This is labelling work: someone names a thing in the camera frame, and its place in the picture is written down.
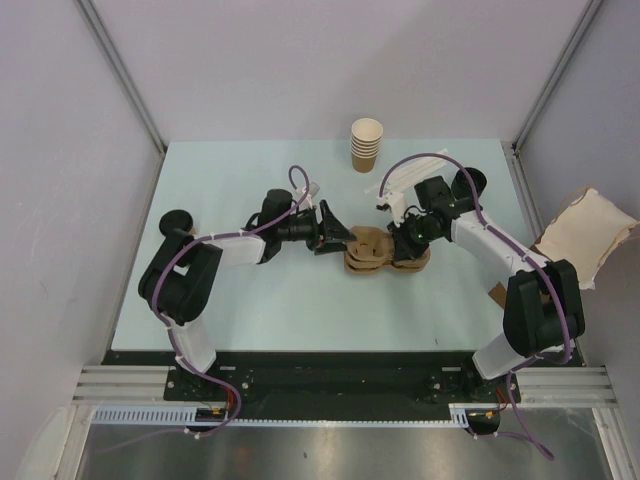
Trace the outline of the brown paper takeout bag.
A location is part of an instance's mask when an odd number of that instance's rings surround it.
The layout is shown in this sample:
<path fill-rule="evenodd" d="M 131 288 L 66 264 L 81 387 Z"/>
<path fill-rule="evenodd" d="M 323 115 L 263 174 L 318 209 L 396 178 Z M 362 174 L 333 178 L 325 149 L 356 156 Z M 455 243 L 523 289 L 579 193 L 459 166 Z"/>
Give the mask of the brown paper takeout bag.
<path fill-rule="evenodd" d="M 576 269 L 579 288 L 593 290 L 605 261 L 632 240 L 639 221 L 587 185 L 570 194 L 531 249 L 550 260 L 567 260 Z"/>

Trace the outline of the brown cardboard cup carrier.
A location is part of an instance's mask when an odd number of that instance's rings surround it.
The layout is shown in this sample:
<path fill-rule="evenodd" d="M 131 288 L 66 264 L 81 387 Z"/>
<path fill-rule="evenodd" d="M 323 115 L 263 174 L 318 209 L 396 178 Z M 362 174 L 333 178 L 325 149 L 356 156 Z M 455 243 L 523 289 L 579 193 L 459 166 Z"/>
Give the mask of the brown cardboard cup carrier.
<path fill-rule="evenodd" d="M 394 261 L 391 254 L 381 257 L 369 256 L 361 259 L 347 250 L 344 253 L 344 268 L 347 273 L 354 275 L 375 275 L 383 270 L 400 274 L 413 274 L 421 272 L 430 259 L 430 249 L 427 249 L 418 259 L 402 261 Z"/>

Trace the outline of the bundle of white straws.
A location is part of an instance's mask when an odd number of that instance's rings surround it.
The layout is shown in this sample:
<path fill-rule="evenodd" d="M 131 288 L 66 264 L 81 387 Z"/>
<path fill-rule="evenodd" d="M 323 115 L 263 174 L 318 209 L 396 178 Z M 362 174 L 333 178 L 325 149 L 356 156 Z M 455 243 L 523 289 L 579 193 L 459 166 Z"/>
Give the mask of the bundle of white straws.
<path fill-rule="evenodd" d="M 436 157 L 422 158 L 395 169 L 385 183 L 385 192 L 404 191 L 428 175 L 443 168 L 447 162 Z"/>

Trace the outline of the stack of brown paper cups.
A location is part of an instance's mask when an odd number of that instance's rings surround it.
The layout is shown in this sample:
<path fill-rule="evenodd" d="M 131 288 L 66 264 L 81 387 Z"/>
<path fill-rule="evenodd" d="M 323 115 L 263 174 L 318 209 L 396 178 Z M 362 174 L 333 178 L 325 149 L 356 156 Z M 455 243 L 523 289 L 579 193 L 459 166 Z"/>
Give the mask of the stack of brown paper cups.
<path fill-rule="evenodd" d="M 368 173 L 374 166 L 384 133 L 380 122 L 361 118 L 351 126 L 351 160 L 358 173 Z"/>

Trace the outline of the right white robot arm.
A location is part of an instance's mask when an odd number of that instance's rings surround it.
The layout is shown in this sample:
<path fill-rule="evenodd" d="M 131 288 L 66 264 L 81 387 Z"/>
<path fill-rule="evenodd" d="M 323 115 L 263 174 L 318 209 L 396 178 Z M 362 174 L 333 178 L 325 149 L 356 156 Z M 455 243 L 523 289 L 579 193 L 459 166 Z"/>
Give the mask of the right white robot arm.
<path fill-rule="evenodd" d="M 498 228 L 483 212 L 479 193 L 486 181 L 459 171 L 452 183 L 443 177 L 416 184 L 419 209 L 411 213 L 403 193 L 389 190 L 378 197 L 378 209 L 389 211 L 388 229 L 395 257 L 415 259 L 430 244 L 445 239 L 497 272 L 506 286 L 502 332 L 471 358 L 471 370 L 461 376 L 463 393 L 484 401 L 497 389 L 497 378 L 528 361 L 549 358 L 549 348 L 563 349 L 585 332 L 585 318 L 575 267 L 552 261 L 525 248 Z"/>

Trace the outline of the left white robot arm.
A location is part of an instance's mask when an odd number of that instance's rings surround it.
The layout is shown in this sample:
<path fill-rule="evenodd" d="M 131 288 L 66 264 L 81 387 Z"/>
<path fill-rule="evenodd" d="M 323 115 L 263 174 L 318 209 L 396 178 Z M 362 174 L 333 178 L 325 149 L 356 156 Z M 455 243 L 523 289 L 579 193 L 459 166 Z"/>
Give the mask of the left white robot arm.
<path fill-rule="evenodd" d="M 221 387 L 220 374 L 210 367 L 216 360 L 203 321 L 219 269 L 269 262 L 285 242 L 303 242 L 316 255 L 342 252 L 356 240 L 324 200 L 313 196 L 295 200 L 284 189 L 271 189 L 261 210 L 253 214 L 240 236 L 198 241 L 191 234 L 192 216 L 172 210 L 160 221 L 164 241 L 146 268 L 138 294 L 161 315 L 176 362 L 189 370 L 186 387 L 197 398 L 214 397 Z"/>

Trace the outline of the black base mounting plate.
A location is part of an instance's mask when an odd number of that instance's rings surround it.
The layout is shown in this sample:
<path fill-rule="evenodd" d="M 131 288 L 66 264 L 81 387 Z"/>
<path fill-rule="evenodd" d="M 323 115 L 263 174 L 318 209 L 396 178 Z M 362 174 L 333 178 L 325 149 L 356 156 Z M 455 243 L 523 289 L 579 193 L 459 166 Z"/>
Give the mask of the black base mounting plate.
<path fill-rule="evenodd" d="M 516 376 L 483 380 L 468 351 L 219 353 L 208 374 L 240 394 L 240 419 L 443 420 L 451 403 L 500 409 Z"/>

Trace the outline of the black plastic cup lid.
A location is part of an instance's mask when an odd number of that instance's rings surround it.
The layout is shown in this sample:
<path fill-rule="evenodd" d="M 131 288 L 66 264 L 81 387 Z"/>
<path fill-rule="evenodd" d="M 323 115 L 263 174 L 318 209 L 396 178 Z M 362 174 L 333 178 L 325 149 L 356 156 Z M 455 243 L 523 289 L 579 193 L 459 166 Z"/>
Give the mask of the black plastic cup lid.
<path fill-rule="evenodd" d="M 175 209 L 166 212 L 159 221 L 159 230 L 162 235 L 167 236 L 173 230 L 189 230 L 193 228 L 193 217 L 189 212 L 182 209 Z"/>

